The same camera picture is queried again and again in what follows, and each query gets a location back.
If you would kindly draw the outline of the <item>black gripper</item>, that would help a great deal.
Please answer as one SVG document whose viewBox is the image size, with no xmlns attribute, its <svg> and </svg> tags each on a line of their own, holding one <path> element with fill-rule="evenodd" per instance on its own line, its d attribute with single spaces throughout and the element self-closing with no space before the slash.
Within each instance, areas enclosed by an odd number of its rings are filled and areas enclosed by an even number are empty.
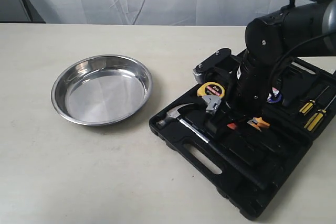
<svg viewBox="0 0 336 224">
<path fill-rule="evenodd" d="M 230 74 L 226 102 L 235 112 L 245 116 L 261 115 L 271 91 L 274 65 L 266 64 L 248 50 L 238 67 Z"/>
</svg>

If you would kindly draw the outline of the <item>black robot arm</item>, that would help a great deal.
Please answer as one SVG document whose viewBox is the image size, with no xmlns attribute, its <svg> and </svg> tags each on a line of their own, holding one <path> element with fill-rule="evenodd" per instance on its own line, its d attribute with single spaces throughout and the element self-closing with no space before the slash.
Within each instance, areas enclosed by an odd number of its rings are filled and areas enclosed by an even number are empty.
<svg viewBox="0 0 336 224">
<path fill-rule="evenodd" d="M 233 111 L 255 116 L 293 57 L 335 56 L 335 0 L 317 0 L 255 18 L 245 29 L 245 44 L 225 100 Z"/>
</svg>

